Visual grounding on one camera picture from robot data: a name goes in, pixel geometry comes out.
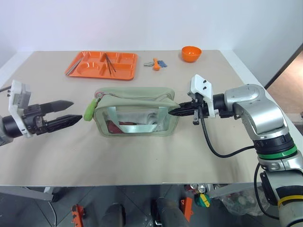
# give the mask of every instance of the orange bowl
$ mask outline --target orange bowl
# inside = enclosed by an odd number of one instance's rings
[[[195,46],[185,46],[182,48],[182,59],[186,62],[194,62],[200,57],[202,51]]]

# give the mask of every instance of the beige tabletop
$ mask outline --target beige tabletop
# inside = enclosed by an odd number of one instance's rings
[[[70,100],[65,111],[48,114],[47,120],[66,114],[83,114],[101,87],[170,87],[175,101],[190,101],[189,82],[199,74],[209,80],[214,94],[242,85],[220,51],[204,51],[195,63],[180,59],[179,51],[138,51],[131,81],[74,78],[64,71],[77,52],[35,52],[17,69],[12,79],[29,84],[30,104]],[[154,57],[167,68],[154,71],[144,62]],[[1,115],[8,115],[8,99],[0,96]],[[193,116],[181,117],[171,136],[116,137],[100,135],[94,121],[81,119],[72,127],[33,138],[19,137],[0,147],[0,185],[109,185],[156,183],[252,182],[257,155],[254,149],[231,158],[211,153],[200,125]],[[252,145],[241,120],[206,119],[216,150],[227,154]]]

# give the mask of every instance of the transparent pouch window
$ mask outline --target transparent pouch window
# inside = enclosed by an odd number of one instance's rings
[[[171,115],[168,107],[107,107],[103,117],[110,134],[167,131]]]

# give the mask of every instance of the green zipper pouch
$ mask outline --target green zipper pouch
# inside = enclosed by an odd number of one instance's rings
[[[178,117],[175,92],[166,87],[106,87],[95,92],[84,120],[94,118],[104,136],[170,135]]]

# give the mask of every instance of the cable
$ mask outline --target cable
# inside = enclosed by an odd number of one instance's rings
[[[52,208],[52,211],[53,211],[53,216],[54,216],[53,226],[57,227],[57,215],[56,215],[55,209],[53,208],[51,202],[48,202],[48,204],[50,205],[50,207]]]
[[[11,89],[11,86],[4,87],[4,88],[0,89],[0,92],[2,92],[2,91],[6,91],[6,90],[8,90],[8,89]]]
[[[255,148],[254,146],[248,146],[248,147],[242,148],[240,150],[234,151],[234,152],[232,152],[232,153],[230,153],[228,155],[220,155],[219,153],[217,153],[215,151],[215,149],[213,148],[213,146],[212,146],[212,144],[211,144],[211,142],[209,140],[209,137],[208,137],[208,134],[207,134],[207,130],[206,130],[206,126],[205,126],[205,121],[204,121],[204,118],[203,118],[203,113],[202,113],[202,107],[201,106],[199,106],[199,113],[200,113],[200,119],[201,119],[201,124],[202,124],[202,128],[203,128],[205,140],[206,140],[206,142],[208,144],[209,149],[213,152],[214,155],[216,155],[218,157],[222,157],[222,158],[231,157],[231,156],[234,156],[236,154],[239,154],[242,151]]]
[[[260,163],[257,164],[257,167],[256,167],[256,171],[255,171],[255,174],[254,174],[254,189],[255,189],[255,194],[256,194],[256,198],[257,198],[257,202],[258,202],[258,205],[260,207],[260,210],[268,217],[270,218],[273,218],[273,219],[276,219],[276,220],[280,220],[279,217],[276,217],[276,216],[273,216],[273,215],[270,215],[268,214],[264,208],[262,207],[262,204],[261,204],[261,201],[260,201],[260,197],[259,197],[259,193],[258,193],[258,189],[257,189],[257,175],[258,175],[258,170],[260,168]]]

